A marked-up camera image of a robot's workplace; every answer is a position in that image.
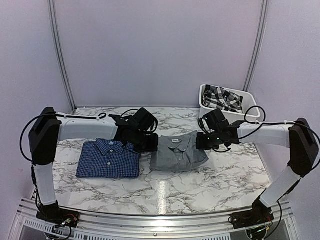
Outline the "blue checkered shirt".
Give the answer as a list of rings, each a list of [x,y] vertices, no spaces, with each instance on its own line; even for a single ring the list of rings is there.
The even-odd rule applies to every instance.
[[[140,154],[131,143],[96,139],[82,146],[78,178],[135,179],[140,175]]]

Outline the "grey long sleeve shirt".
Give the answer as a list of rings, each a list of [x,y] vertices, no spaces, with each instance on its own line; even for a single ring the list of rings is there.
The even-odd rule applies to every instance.
[[[150,169],[162,172],[189,172],[205,164],[206,152],[196,148],[197,132],[178,136],[161,136],[158,149],[150,159]]]

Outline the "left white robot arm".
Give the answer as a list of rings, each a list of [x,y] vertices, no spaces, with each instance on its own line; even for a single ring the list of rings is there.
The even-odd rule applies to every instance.
[[[31,119],[21,135],[28,131],[33,183],[38,197],[44,205],[43,213],[53,223],[63,219],[63,211],[58,208],[53,180],[53,163],[60,141],[73,139],[115,140],[130,143],[138,153],[157,151],[159,137],[156,134],[158,120],[145,108],[135,110],[133,115],[101,113],[98,116],[70,115],[56,112],[46,107],[42,113]]]

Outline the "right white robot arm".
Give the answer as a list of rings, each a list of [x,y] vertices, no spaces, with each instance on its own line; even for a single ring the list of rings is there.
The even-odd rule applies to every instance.
[[[295,121],[266,122],[237,120],[229,123],[220,109],[197,120],[201,132],[196,135],[198,150],[218,151],[239,144],[267,144],[288,148],[290,159],[280,176],[258,197],[247,219],[258,224],[267,216],[267,209],[289,194],[302,178],[320,164],[320,137],[305,118]]]

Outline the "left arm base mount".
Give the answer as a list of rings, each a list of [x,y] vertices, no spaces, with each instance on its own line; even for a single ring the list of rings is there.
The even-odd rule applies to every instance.
[[[37,207],[36,217],[40,220],[61,225],[65,223],[72,228],[77,227],[80,213],[78,211],[60,208],[56,201],[51,205],[43,205],[38,200],[35,202]]]

